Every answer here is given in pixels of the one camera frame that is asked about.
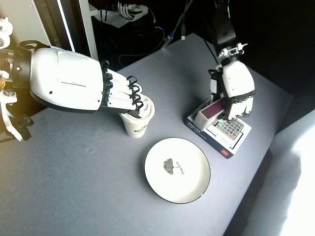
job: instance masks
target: paper cup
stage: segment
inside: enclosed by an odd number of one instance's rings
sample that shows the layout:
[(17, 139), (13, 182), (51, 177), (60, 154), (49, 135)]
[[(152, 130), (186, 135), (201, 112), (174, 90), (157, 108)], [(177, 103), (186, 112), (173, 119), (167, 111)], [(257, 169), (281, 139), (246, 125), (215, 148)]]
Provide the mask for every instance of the paper cup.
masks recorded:
[(147, 101), (150, 103), (150, 113), (147, 117), (135, 118), (128, 113), (119, 114), (120, 117), (123, 119), (127, 134), (135, 139), (141, 138), (144, 135), (147, 130), (149, 121), (152, 119), (155, 113), (155, 108), (152, 100), (147, 96), (144, 96), (144, 98), (147, 99)]

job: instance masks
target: round plate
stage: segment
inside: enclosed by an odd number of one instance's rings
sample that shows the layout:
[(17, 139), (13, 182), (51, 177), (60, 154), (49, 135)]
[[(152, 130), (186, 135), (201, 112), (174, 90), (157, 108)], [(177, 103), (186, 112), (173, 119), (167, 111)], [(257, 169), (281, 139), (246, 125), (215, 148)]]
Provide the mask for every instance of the round plate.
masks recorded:
[(173, 203), (198, 199), (210, 181), (205, 154), (185, 139), (170, 138), (156, 143), (146, 157), (144, 170), (152, 189)]

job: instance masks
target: red logo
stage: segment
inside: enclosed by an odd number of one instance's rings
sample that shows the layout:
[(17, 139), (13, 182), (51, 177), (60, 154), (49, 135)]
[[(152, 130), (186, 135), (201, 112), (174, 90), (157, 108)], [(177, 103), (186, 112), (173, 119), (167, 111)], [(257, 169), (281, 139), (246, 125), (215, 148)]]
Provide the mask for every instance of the red logo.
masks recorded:
[(229, 152), (227, 151), (227, 150), (225, 150), (225, 149), (222, 149), (221, 151), (220, 151), (220, 153), (223, 155), (223, 156), (229, 156)]

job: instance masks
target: table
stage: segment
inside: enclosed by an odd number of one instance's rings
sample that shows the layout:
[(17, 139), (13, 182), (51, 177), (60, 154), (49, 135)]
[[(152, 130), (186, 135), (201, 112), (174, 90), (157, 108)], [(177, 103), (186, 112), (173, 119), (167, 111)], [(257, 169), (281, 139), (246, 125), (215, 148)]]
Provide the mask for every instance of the table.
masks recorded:
[[(225, 159), (183, 123), (209, 96), (215, 61), (195, 34), (124, 68), (156, 107), (141, 139), (127, 136), (117, 114), (45, 109), (32, 138), (0, 144), (0, 235), (221, 236), (262, 161), (291, 95), (255, 71), (258, 94), (249, 136)], [(201, 148), (211, 167), (205, 194), (178, 205), (160, 198), (144, 174), (158, 141), (179, 137)]]

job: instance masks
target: robotic arm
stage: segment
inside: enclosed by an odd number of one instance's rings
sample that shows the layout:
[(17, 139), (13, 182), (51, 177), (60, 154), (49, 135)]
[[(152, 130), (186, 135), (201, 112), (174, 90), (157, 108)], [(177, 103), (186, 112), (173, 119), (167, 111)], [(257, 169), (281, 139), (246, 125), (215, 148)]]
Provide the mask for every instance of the robotic arm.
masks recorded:
[(239, 56), (244, 53), (247, 44), (236, 43), (236, 35), (224, 1), (217, 1), (216, 11), (212, 18), (211, 35), (220, 63), (210, 69), (210, 92), (214, 101), (225, 97), (228, 100), (226, 110), (219, 119), (232, 121), (246, 117), (251, 113), (253, 95), (256, 93), (251, 73), (240, 62)]
[(17, 96), (10, 89), (4, 90), (6, 82), (12, 82), (14, 88), (29, 89), (35, 100), (57, 110), (79, 113), (115, 110), (136, 118), (146, 115), (150, 105), (141, 94), (142, 88), (135, 76), (126, 78), (108, 69), (107, 61), (100, 64), (85, 55), (49, 48), (37, 41), (22, 42), (22, 47), (14, 51), (3, 49), (9, 45), (12, 33), (7, 18), (0, 21), (0, 29), (0, 43), (3, 41), (0, 47), (0, 106), (8, 135), (19, 141), (29, 139), (27, 127), (33, 121), (28, 116), (16, 119), (7, 110), (7, 105), (17, 102)]

